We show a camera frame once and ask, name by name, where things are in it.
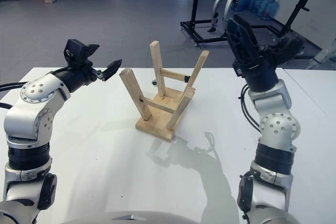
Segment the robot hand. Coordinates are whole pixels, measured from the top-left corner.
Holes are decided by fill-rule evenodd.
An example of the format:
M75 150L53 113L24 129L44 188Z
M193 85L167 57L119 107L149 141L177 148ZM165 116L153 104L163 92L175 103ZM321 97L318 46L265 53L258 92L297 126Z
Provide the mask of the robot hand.
M34 223L38 213L53 204L57 177L49 173L49 141L55 115L72 92L97 78L107 81L121 65L117 60L104 72L92 68L88 57L98 47L68 40L64 49L68 66L27 82L18 102L7 113L4 128L9 162L5 167L0 223Z
M250 171L241 176L238 206L248 223L298 223L287 211L296 151L292 141L300 125L289 111L290 96L275 69L296 55L304 39L287 36L275 46L261 46L250 25L238 15L229 19L227 30L236 57L233 68L245 78L260 115L261 137Z

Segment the cable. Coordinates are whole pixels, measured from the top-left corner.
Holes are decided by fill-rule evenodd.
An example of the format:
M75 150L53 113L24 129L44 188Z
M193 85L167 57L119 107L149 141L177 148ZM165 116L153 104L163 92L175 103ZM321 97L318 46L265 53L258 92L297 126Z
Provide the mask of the cable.
M8 109L9 110L11 107L13 107L13 106L10 105L10 104L0 102L0 108Z
M5 87L5 88L0 89L0 92L6 91L6 90L11 90L11 89L19 89L19 88L22 88L22 86L23 85L16 85L16 86L11 86L11 87Z
M14 85L24 85L26 84L27 82L12 82L12 83L6 83L6 84L2 84L0 85L0 89L1 88L4 88L4 87L8 87L8 86L14 86Z
M247 92L247 90L249 89L248 85L244 85L243 88L241 89L240 92L240 97L238 97L238 99L240 99L240 106L242 108L242 112L244 117L246 118L246 120L252 125L253 128L255 128L258 132L260 132L259 129L259 124L257 123L257 121L250 115L250 113L248 112L247 108L246 108L246 104L245 104L245 94Z
M60 69L57 69L55 71L53 71L52 73L60 73L60 72L63 72L65 70L68 70L70 68L70 66L67 66L67 67L64 67L64 68L60 68Z

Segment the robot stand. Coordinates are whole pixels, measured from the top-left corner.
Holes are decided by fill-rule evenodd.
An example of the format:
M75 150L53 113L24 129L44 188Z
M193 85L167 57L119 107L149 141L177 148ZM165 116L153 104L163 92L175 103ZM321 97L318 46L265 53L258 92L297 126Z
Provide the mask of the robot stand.
M191 20L180 22L180 30L184 29L194 39L195 47L197 47L198 43L226 41L227 40L226 36L205 39L195 30L196 24L212 22L211 19L196 20L197 4L198 4L198 0L194 0Z
M191 76L163 69L158 41L150 44L158 93L155 98L144 97L132 69L124 69L120 77L125 84L141 117L135 127L155 137L171 142L181 115L191 101L195 89L192 87L209 52L202 51ZM166 88L164 77L187 83L183 92Z

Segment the white table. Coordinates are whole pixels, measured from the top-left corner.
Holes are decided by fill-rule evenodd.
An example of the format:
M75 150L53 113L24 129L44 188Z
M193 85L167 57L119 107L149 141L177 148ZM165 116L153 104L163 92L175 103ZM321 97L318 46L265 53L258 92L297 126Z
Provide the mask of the white table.
M50 70L34 68L23 80ZM144 95L154 97L153 69L133 70ZM287 85L291 111L301 124L301 135L294 142L298 151L290 213L304 224L333 223L334 125L291 76L282 69L277 74ZM236 206L239 175L249 170L259 133L240 110L237 97L244 84L232 69L202 69L195 96L171 144L135 129L140 115L118 75L80 88L55 118L50 154L51 172L58 176L56 199L40 213L39 223L119 210L171 212L204 224L245 223ZM166 86L184 88L174 80L167 80ZM2 101L14 104L18 92L11 91ZM326 95L336 98L335 93ZM256 118L250 102L248 107ZM0 122L5 114L6 110L0 110ZM215 139L218 158L202 151L209 148L207 132ZM4 167L7 145L2 127L0 136L0 167ZM3 181L1 168L1 188Z

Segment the floor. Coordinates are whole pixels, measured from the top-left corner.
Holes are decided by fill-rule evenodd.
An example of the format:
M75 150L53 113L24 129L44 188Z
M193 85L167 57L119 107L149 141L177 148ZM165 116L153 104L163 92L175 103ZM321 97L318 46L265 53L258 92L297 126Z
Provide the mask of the floor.
M210 51L204 67L231 67L233 53L227 42L194 43L180 21L190 20L193 0L13 0L0 2L0 83L18 81L33 67L63 67L68 38L99 44L90 57L95 67L123 59L122 67L152 67L149 44L159 40L164 67L194 67L201 51ZM214 0L199 0L197 19L209 19ZM252 24L265 23L250 12L240 13ZM217 35L222 33L218 22ZM214 37L198 28L204 37ZM255 30L259 43L272 43L268 31ZM305 54L318 49L307 44ZM282 67L304 69L307 60ZM329 63L322 69L331 69Z

